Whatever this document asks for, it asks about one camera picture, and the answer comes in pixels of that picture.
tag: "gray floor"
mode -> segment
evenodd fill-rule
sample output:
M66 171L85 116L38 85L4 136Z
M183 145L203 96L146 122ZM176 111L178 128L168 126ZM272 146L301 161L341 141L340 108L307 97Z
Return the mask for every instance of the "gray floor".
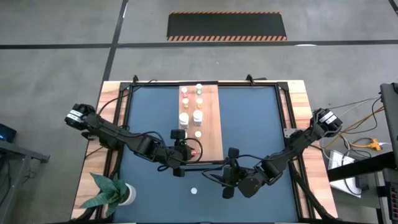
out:
M110 43L120 6L121 0L0 0L0 44ZM202 10L280 11L289 40L398 39L398 18L387 0L131 0L120 42L164 42L169 12ZM74 103L96 103L108 52L0 50L0 123L19 131L18 145L51 154L48 164L32 165L38 176L24 184L13 223L70 217L86 141L63 119ZM302 79L315 109L376 96L379 84L398 82L396 58L398 45L120 49L110 80L131 80L133 75L142 80L234 80L248 73ZM344 115L345 125L368 115L370 106ZM389 141L383 113L377 120L376 130L348 139ZM344 151L341 142L332 148ZM377 222L374 209L358 206L372 199L360 202L333 194L344 220Z

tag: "white cap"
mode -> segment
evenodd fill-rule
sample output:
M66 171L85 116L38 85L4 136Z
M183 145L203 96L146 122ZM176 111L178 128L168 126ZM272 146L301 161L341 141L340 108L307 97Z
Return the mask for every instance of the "white cap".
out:
M187 113L181 113L178 117L180 124L187 124L189 122L189 115Z
M195 120L202 120L203 119L203 112L202 111L200 111L200 110L195 110L194 112L193 112L193 119L195 119Z
M195 137L196 138L200 138L201 137L201 132L200 131L196 131L195 132Z

